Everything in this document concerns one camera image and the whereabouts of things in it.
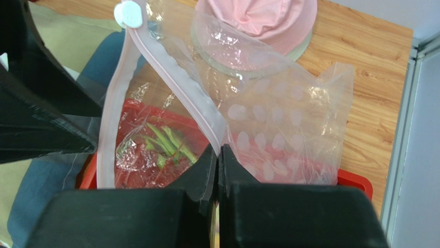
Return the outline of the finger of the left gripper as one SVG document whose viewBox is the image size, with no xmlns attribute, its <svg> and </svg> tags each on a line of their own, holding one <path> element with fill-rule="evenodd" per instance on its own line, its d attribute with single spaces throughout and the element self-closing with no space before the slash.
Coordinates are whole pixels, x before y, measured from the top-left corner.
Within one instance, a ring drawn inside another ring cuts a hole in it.
<svg viewBox="0 0 440 248">
<path fill-rule="evenodd" d="M 102 108 L 46 48 L 27 1 L 1 1 L 1 53 L 9 72 L 62 114 L 99 117 Z"/>
<path fill-rule="evenodd" d="M 68 116 L 37 98 L 17 77 L 1 69 L 2 163 L 95 151 L 97 138 Z"/>
</svg>

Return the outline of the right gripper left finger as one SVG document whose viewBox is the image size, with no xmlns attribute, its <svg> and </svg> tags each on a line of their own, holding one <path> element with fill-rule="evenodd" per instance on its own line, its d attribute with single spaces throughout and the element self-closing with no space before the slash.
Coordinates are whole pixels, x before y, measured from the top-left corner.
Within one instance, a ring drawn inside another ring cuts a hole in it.
<svg viewBox="0 0 440 248">
<path fill-rule="evenodd" d="M 46 206 L 27 247 L 213 247 L 217 157 L 160 189 L 66 191 Z"/>
</svg>

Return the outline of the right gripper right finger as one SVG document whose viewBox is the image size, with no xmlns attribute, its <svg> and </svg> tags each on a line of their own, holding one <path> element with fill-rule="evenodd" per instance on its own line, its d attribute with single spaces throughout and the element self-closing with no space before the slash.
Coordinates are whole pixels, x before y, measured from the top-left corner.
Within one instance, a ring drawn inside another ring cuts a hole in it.
<svg viewBox="0 0 440 248">
<path fill-rule="evenodd" d="M 388 247 L 372 203 L 355 187 L 261 183 L 229 145 L 218 176 L 221 247 Z"/>
</svg>

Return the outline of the clear zip top bag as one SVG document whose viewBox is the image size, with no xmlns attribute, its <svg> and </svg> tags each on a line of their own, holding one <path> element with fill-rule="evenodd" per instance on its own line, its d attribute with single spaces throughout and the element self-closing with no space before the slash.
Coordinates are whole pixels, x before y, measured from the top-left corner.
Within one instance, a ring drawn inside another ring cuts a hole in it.
<svg viewBox="0 0 440 248">
<path fill-rule="evenodd" d="M 260 77 L 232 77 L 204 61 L 191 38 L 195 9 L 175 1 L 121 1 L 122 53 L 109 84 L 97 151 L 97 186 L 115 185 L 116 138 L 125 99 L 192 118 L 215 154 L 268 183 L 335 185 L 354 69 L 335 63 L 318 76 L 286 56 Z"/>
</svg>

